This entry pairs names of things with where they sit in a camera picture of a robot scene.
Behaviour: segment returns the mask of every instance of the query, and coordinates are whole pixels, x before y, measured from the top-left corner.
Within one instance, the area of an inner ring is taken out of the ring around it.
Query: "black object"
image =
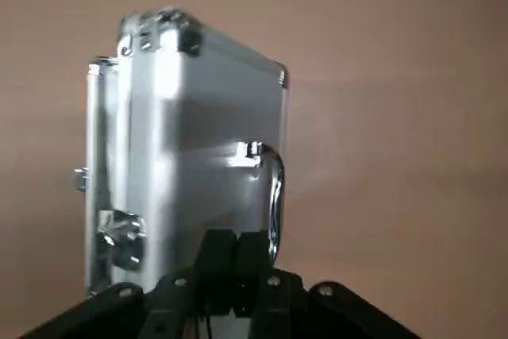
[[[251,339],[415,339],[417,335],[335,282],[306,291],[298,275],[272,268],[266,232],[206,233],[194,267],[144,294],[118,283],[27,333],[24,339],[180,339],[205,317],[250,317]]]

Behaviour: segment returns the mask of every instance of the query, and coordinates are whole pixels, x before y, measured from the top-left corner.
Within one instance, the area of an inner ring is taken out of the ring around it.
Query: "screw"
[[[328,285],[323,285],[319,287],[319,294],[324,295],[326,297],[331,297],[333,295],[333,290]]]
[[[120,295],[120,298],[124,298],[124,297],[128,297],[129,295],[131,295],[133,293],[133,289],[131,288],[127,288],[127,289],[122,289],[120,290],[120,292],[118,293],[118,295]]]
[[[152,44],[150,43],[150,41],[144,41],[141,44],[141,49],[143,49],[145,51],[146,49],[149,49],[151,46],[152,46]]]
[[[280,285],[280,278],[279,277],[275,277],[275,276],[272,276],[268,279],[268,284],[270,286],[278,286]]]
[[[129,47],[124,47],[120,51],[122,56],[130,56],[132,52],[133,52],[133,50]]]
[[[186,283],[187,283],[187,280],[185,278],[175,279],[175,285],[178,287],[185,286]]]
[[[170,20],[175,21],[181,17],[182,17],[182,14],[178,11],[175,11],[169,18],[170,18]]]

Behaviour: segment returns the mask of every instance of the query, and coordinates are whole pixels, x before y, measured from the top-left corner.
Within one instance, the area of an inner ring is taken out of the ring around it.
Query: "silver briefcase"
[[[150,291],[206,229],[282,232],[287,72],[181,10],[126,17],[88,69],[86,286]]]

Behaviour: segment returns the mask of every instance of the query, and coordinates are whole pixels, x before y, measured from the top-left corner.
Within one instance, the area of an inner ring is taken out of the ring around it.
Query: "brown wall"
[[[508,0],[0,0],[2,337],[83,297],[87,62],[167,4],[291,70],[281,267],[508,337]]]

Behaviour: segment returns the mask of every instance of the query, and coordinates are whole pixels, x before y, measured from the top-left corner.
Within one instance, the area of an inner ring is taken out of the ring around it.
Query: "case handle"
[[[254,159],[256,167],[268,162],[270,168],[270,198],[268,204],[268,240],[271,262],[275,263],[282,239],[283,201],[284,201],[284,163],[271,146],[259,141],[247,143],[247,157]]]

